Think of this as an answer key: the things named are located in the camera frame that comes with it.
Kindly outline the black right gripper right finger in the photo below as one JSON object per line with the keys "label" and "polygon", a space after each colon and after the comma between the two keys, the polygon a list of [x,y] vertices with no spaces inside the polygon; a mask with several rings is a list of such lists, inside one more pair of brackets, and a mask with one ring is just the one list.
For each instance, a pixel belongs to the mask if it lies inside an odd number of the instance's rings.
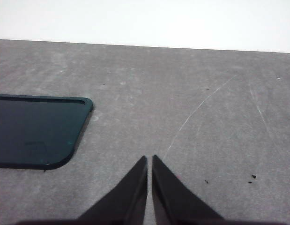
{"label": "black right gripper right finger", "polygon": [[152,195],[157,222],[224,221],[192,193],[157,156],[152,157]]}

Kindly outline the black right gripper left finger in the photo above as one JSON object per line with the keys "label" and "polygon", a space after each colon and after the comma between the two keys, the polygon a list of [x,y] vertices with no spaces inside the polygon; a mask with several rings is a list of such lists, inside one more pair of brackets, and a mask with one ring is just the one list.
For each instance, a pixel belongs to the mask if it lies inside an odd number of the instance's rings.
{"label": "black right gripper left finger", "polygon": [[78,220],[143,220],[148,194],[148,160],[142,156],[124,178]]}

